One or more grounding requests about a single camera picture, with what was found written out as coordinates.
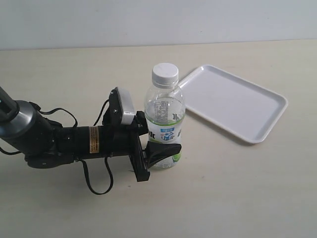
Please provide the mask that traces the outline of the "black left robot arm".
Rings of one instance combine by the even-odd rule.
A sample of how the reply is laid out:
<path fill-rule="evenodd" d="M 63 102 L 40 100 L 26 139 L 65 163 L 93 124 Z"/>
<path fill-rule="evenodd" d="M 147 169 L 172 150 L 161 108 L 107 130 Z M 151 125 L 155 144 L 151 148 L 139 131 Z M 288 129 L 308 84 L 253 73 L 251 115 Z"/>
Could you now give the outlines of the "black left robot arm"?
<path fill-rule="evenodd" d="M 180 144 L 149 142 L 145 114 L 134 111 L 128 91 L 116 87 L 108 97 L 101 125 L 63 127 L 32 102 L 0 92 L 0 137 L 24 154 L 28 166 L 50 169 L 87 159 L 128 156 L 137 181 L 147 181 L 150 167 L 180 152 Z"/>

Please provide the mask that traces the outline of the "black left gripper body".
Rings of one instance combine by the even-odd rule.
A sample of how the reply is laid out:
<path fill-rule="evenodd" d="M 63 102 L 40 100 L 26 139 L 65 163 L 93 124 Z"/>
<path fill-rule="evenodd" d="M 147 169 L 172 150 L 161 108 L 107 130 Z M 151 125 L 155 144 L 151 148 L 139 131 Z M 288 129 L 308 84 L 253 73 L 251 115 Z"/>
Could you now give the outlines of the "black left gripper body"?
<path fill-rule="evenodd" d="M 78 127 L 74 131 L 74 143 L 78 159 L 129 156 L 136 180 L 149 180 L 150 172 L 134 120 L 131 125 Z"/>

